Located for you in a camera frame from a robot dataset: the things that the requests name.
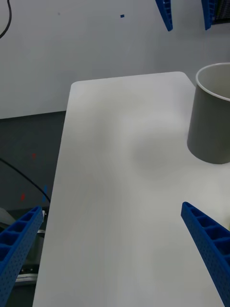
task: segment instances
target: gray carpet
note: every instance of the gray carpet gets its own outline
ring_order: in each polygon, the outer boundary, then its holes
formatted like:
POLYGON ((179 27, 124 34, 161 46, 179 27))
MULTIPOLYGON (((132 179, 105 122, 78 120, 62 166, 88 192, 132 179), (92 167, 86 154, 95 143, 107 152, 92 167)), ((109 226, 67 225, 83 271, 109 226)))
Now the gray carpet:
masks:
MULTIPOLYGON (((0 121, 0 157, 52 195, 65 112, 0 121)), ((31 183, 0 162, 0 207, 49 205, 31 183)))

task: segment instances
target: black cable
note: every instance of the black cable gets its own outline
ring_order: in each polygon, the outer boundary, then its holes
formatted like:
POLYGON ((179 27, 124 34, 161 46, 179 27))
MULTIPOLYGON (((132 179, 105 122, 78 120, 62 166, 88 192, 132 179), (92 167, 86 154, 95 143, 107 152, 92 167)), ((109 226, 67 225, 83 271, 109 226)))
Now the black cable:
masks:
POLYGON ((7 4, 8 4, 8 7, 9 7, 9 20, 8 20, 8 23, 7 23, 7 26, 5 28, 5 30, 0 34, 0 39, 2 37, 4 37, 4 35, 6 34, 6 32, 8 31, 10 25, 11 25, 11 20, 12 20, 12 11, 11 11, 11 4, 10 4, 10 0, 7 0, 7 4))
POLYGON ((4 159, 0 158, 0 161, 3 162, 4 164, 6 164, 7 166, 11 167, 13 170, 15 170, 18 174, 22 175, 22 177, 24 177, 26 180, 28 180, 30 183, 32 183, 44 196, 45 198, 48 200, 48 202, 50 203, 50 198, 48 197, 48 195, 42 191, 42 189, 36 185, 30 178, 28 178, 25 174, 23 174, 20 170, 18 170, 17 168, 15 168, 13 165, 11 165, 10 163, 8 163, 7 161, 5 161, 4 159))

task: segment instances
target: blue tape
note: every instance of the blue tape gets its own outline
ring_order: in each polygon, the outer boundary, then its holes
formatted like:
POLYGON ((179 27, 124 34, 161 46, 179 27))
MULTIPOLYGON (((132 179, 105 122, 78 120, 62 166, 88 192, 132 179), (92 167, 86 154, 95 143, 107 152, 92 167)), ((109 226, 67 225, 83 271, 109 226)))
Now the blue tape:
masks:
MULTIPOLYGON (((44 192, 47 194, 47 186, 44 186, 44 192)), ((45 195, 42 196, 42 202, 46 201, 45 195)))

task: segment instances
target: gray floor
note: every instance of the gray floor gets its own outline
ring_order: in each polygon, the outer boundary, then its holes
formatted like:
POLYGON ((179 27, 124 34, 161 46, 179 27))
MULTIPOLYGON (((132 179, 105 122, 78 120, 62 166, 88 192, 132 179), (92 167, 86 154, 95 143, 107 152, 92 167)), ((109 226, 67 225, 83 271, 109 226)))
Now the gray floor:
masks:
MULTIPOLYGON (((0 121, 0 157, 38 186, 47 185, 51 198, 65 112, 0 121)), ((0 162, 0 207, 6 210, 48 206, 43 195, 22 176, 0 162)), ((17 217, 24 211, 17 212, 17 217)), ((13 288, 6 307, 32 307, 35 286, 13 288)))

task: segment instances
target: cup rim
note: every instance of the cup rim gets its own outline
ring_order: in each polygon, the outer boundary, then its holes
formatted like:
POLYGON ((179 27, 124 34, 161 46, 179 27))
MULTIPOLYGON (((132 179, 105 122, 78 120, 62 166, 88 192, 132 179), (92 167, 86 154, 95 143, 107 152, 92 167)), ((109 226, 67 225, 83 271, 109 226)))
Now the cup rim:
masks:
POLYGON ((220 65, 225 65, 225 66, 227 66, 227 65, 230 65, 230 63, 229 63, 229 62, 226 62, 226 63, 216 63, 216 64, 207 65, 207 66, 201 68, 201 69, 196 73, 196 75, 195 75, 195 81, 196 81, 196 84, 197 84, 200 88, 202 88, 202 90, 205 91, 206 93, 208 93, 208 94, 210 94, 210 95, 212 95, 212 96, 215 96, 215 97, 217 97, 217 98, 220 98, 220 99, 223 99, 223 100, 226 100, 226 101, 230 101, 230 98, 227 98, 227 97, 218 95, 218 94, 216 94, 216 93, 214 93, 214 92, 211 92, 210 90, 208 90, 207 88, 205 88, 205 87, 200 83, 200 81, 198 80, 198 76, 199 76, 199 74, 200 74, 201 71, 205 70, 205 69, 208 68, 208 67, 220 66, 220 65))

